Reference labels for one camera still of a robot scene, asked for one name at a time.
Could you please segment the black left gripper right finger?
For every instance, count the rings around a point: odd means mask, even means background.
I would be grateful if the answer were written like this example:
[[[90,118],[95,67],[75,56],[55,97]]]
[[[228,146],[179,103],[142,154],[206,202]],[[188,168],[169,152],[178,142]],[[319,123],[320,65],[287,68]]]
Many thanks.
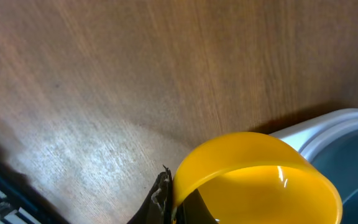
[[[198,189],[189,194],[177,208],[176,221],[176,224],[218,224]]]

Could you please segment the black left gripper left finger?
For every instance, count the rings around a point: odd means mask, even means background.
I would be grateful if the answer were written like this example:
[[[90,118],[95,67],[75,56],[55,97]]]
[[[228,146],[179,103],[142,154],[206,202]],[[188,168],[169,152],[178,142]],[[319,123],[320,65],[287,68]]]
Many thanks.
[[[173,210],[173,179],[171,170],[159,173],[144,202],[128,224],[171,224]]]

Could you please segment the yellow plastic measuring scoop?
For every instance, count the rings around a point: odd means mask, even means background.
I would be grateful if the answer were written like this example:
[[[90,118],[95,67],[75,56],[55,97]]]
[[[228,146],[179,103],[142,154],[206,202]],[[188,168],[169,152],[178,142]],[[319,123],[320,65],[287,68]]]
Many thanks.
[[[173,178],[173,212],[198,189],[218,223],[340,223],[335,186],[287,143],[238,132],[195,148]]]

